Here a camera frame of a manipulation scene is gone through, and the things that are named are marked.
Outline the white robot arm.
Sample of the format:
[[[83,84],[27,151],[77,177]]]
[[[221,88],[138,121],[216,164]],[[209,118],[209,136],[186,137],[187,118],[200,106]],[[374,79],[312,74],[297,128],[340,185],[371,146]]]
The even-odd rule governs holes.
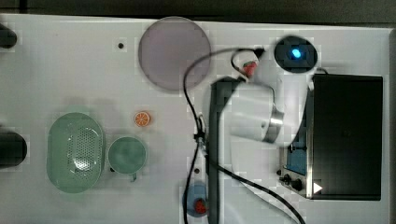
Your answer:
[[[309,83],[318,64],[317,49],[303,37],[285,35],[268,49],[258,50],[256,57],[259,64],[251,80],[223,77],[210,86],[205,155],[208,221],[222,224],[220,176],[227,175],[272,196],[294,214],[298,224],[305,224],[302,215],[278,193],[227,170],[219,161],[226,136],[288,147],[301,127]]]

